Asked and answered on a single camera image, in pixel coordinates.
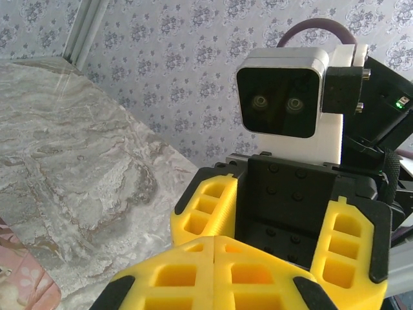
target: marble surface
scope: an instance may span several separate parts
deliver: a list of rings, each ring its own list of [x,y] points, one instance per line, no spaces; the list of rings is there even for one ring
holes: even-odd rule
[[[63,59],[0,62],[0,217],[88,309],[118,270],[170,247],[196,167]]]

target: yellow 3d printed part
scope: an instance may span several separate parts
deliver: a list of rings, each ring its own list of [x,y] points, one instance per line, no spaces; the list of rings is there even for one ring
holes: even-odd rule
[[[330,201],[310,272],[340,310],[381,307],[387,281],[369,278],[373,234],[373,224],[346,198]]]
[[[121,271],[91,310],[307,310],[298,280],[319,288],[317,306],[323,297],[332,305],[309,272],[234,239],[208,236]]]
[[[172,211],[170,228],[175,246],[200,236],[234,237],[237,178],[232,174],[202,181],[181,214]]]

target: floral wallpaper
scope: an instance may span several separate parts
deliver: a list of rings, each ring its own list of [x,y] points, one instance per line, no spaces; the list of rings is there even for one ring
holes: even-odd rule
[[[83,71],[198,166],[253,153],[234,72],[255,47],[275,47],[310,17],[343,23],[370,55],[413,77],[413,0],[111,0]],[[322,30],[289,46],[324,47]]]
[[[0,0],[0,59],[61,56],[81,0]]]

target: purple cable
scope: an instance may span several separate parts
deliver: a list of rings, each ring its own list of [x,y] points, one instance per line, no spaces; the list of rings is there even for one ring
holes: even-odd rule
[[[290,41],[290,39],[296,34],[303,30],[311,28],[327,30],[338,37],[343,44],[357,44],[357,40],[351,34],[351,32],[337,21],[333,21],[332,19],[327,18],[312,18],[307,19],[306,21],[302,21],[293,26],[289,31],[285,33],[285,35],[283,35],[281,40],[279,40],[277,47],[284,47],[286,43]]]

